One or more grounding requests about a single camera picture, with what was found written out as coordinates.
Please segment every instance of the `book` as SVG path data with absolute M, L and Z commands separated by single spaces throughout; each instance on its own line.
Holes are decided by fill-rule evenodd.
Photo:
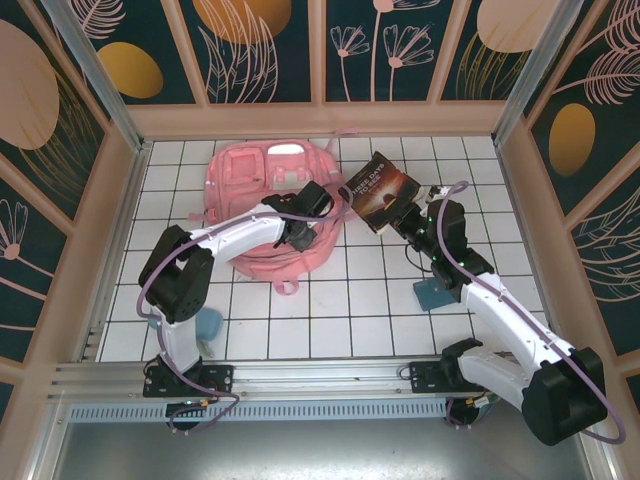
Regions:
M 378 235 L 422 192 L 418 182 L 380 152 L 346 186 L 353 192 L 353 210 Z

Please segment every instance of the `purple cable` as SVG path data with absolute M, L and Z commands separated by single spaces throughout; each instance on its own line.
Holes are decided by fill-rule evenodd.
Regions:
M 171 369 L 171 371 L 180 380 L 182 380 L 186 385 L 189 385 L 190 387 L 192 387 L 192 388 L 194 388 L 194 389 L 196 389 L 196 390 L 198 390 L 200 392 L 204 392 L 204 393 L 206 393 L 208 395 L 211 395 L 213 398 L 224 397 L 224 398 L 233 398 L 234 399 L 234 401 L 231 403 L 231 405 L 229 405 L 228 407 L 224 408 L 218 415 L 213 417 L 211 420 L 209 420 L 207 422 L 200 423 L 200 424 L 196 425 L 195 427 L 193 427 L 192 429 L 186 430 L 186 431 L 178 430 L 174 426 L 173 421 L 175 420 L 175 418 L 178 415 L 180 415 L 181 413 L 184 413 L 184 412 L 187 412 L 187 411 L 192 411 L 192 410 L 201 410 L 201 409 L 203 409 L 205 407 L 199 406 L 199 405 L 198 406 L 190 406 L 190 407 L 185 407 L 183 409 L 180 409 L 180 410 L 174 412 L 174 414 L 171 415 L 171 418 L 169 419 L 169 425 L 170 425 L 173 433 L 181 432 L 183 435 L 187 436 L 187 435 L 189 435 L 189 433 L 196 433 L 198 431 L 204 430 L 204 429 L 212 426 L 221 417 L 223 417 L 224 415 L 229 413 L 229 411 L 238 404 L 238 402 L 240 401 L 240 397 L 238 395 L 236 395 L 235 393 L 227 393 L 227 392 L 221 392 L 219 390 L 211 390 L 209 388 L 206 388 L 206 387 L 203 387 L 201 385 L 198 385 L 197 383 L 189 380 L 187 377 L 185 377 L 182 374 L 182 372 L 180 372 L 180 370 L 176 367 L 176 364 L 173 362 L 173 360 L 171 359 L 171 357 L 167 353 L 166 345 L 164 343 L 164 339 L 162 338 L 162 319 L 160 317 L 158 317 L 157 315 L 155 315 L 154 313 L 151 313 L 151 312 L 145 313 L 142 310 L 142 304 L 144 303 L 144 299 L 146 298 L 147 293 L 149 292 L 149 288 L 151 288 L 151 285 L 153 284 L 153 282 L 156 281 L 156 279 L 160 275 L 160 272 L 162 272 L 162 270 L 164 270 L 167 267 L 167 265 L 169 265 L 182 252 L 190 249 L 194 245 L 197 245 L 202 240 L 205 240 L 207 238 L 211 238 L 211 237 L 213 237 L 215 235 L 219 235 L 221 232 L 224 232 L 225 230 L 233 228 L 233 227 L 235 227 L 237 225 L 240 225 L 242 223 L 252 222 L 252 221 L 254 221 L 254 220 L 258 219 L 258 218 L 266 218 L 266 217 L 270 217 L 270 218 L 271 217 L 280 217 L 280 218 L 285 218 L 285 219 L 289 219 L 289 220 L 299 220 L 299 221 L 302 221 L 302 222 L 330 222 L 330 221 L 333 221 L 333 220 L 339 220 L 340 218 L 343 218 L 347 214 L 349 209 L 351 208 L 351 205 L 353 204 L 353 193 L 345 185 L 342 185 L 341 183 L 338 183 L 338 182 L 332 182 L 332 183 L 329 183 L 329 184 L 323 186 L 323 188 L 328 188 L 328 187 L 337 187 L 338 190 L 339 189 L 344 189 L 347 192 L 347 196 L 349 197 L 348 201 L 346 203 L 344 203 L 343 207 L 340 209 L 340 211 L 338 213 L 335 213 L 333 215 L 327 215 L 326 217 L 316 218 L 316 217 L 303 217 L 303 216 L 291 215 L 291 214 L 288 214 L 288 213 L 279 213 L 279 212 L 273 212 L 273 213 L 271 213 L 271 212 L 260 212 L 260 213 L 256 213 L 255 215 L 235 218 L 235 219 L 229 221 L 228 223 L 224 224 L 220 228 L 215 229 L 215 230 L 210 231 L 210 232 L 207 232 L 204 235 L 200 235 L 199 237 L 188 241 L 184 245 L 181 245 L 180 247 L 178 247 L 177 249 L 172 251 L 164 260 L 162 260 L 162 262 L 160 262 L 160 264 L 156 267 L 156 269 L 153 272 L 151 272 L 151 275 L 149 275 L 149 278 L 147 278 L 147 281 L 142 286 L 142 290 L 140 291 L 140 295 L 138 296 L 138 300 L 136 302 L 136 312 L 141 318 L 155 319 L 158 322 L 158 328 L 157 328 L 156 333 L 157 333 L 157 336 L 158 336 L 158 343 L 160 345 L 160 352 L 161 352 L 160 356 L 162 357 L 164 362 Z
M 549 347 L 555 353 L 557 353 L 560 356 L 560 358 L 562 358 L 567 363 L 567 365 L 569 365 L 569 367 L 573 369 L 574 372 L 576 372 L 576 374 L 582 379 L 582 381 L 584 381 L 584 383 L 587 384 L 587 386 L 596 395 L 596 397 L 598 397 L 598 400 L 600 400 L 602 404 L 607 408 L 607 411 L 611 414 L 611 417 L 613 418 L 613 420 L 615 421 L 618 427 L 617 438 L 603 437 L 597 433 L 589 432 L 588 430 L 583 430 L 582 433 L 604 443 L 610 443 L 612 445 L 621 444 L 622 442 L 625 441 L 627 437 L 627 431 L 624 427 L 624 423 L 622 422 L 622 419 L 618 415 L 618 412 L 616 412 L 613 405 L 609 402 L 607 397 L 600 391 L 598 386 L 595 383 L 593 383 L 593 381 L 587 376 L 587 374 L 584 373 L 580 369 L 580 367 L 578 367 L 578 365 L 576 365 L 576 363 L 566 353 L 564 353 L 558 346 L 556 346 L 555 343 L 553 343 L 553 341 L 549 337 L 547 337 L 547 335 L 544 333 L 542 329 L 540 329 L 534 322 L 531 321 L 531 319 L 529 319 L 527 314 L 524 311 L 522 311 L 522 309 L 518 307 L 518 305 L 516 305 L 509 297 L 501 296 L 500 292 L 496 288 L 494 288 L 492 285 L 489 285 L 487 282 L 476 277 L 474 274 L 472 274 L 471 272 L 466 270 L 464 267 L 462 267 L 458 262 L 456 262 L 456 260 L 453 258 L 453 255 L 451 255 L 451 253 L 447 249 L 447 246 L 444 243 L 444 236 L 442 234 L 442 222 L 444 219 L 444 212 L 447 208 L 447 203 L 449 203 L 449 200 L 451 199 L 451 196 L 456 193 L 462 192 L 468 186 L 469 186 L 469 182 L 466 182 L 466 181 L 461 181 L 456 183 L 451 188 L 451 190 L 449 190 L 447 195 L 442 200 L 442 205 L 440 206 L 440 211 L 438 212 L 438 219 L 437 219 L 437 225 L 436 225 L 437 234 L 438 234 L 438 243 L 440 243 L 440 248 L 442 249 L 442 253 L 444 253 L 444 256 L 447 257 L 447 260 L 449 260 L 449 262 L 451 262 L 451 264 L 460 273 L 462 273 L 463 275 L 471 279 L 473 282 L 476 282 L 478 285 L 482 286 L 489 292 L 493 293 L 497 297 L 501 297 L 504 303 L 507 304 L 511 308 L 511 310 L 517 313 L 518 316 L 520 316 L 520 318 L 522 318 L 526 322 L 526 324 L 529 325 L 529 327 L 531 327 L 534 332 L 536 332 L 536 334 L 540 337 L 540 339 L 544 341 L 547 345 L 549 345 Z

